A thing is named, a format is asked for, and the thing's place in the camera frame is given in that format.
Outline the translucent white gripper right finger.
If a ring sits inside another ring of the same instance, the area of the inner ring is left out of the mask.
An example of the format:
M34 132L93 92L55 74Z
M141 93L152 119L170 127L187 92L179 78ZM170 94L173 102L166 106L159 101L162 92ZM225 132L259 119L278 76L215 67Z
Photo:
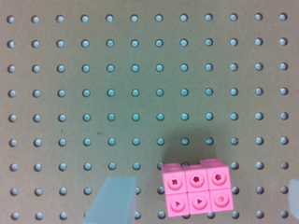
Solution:
M299 219L299 180L292 179L289 183L289 207L292 215Z

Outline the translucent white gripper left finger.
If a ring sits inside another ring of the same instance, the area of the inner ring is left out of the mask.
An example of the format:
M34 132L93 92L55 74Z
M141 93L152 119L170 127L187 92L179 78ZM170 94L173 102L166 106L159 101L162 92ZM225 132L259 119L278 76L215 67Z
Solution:
M107 178L81 224L135 224L135 177Z

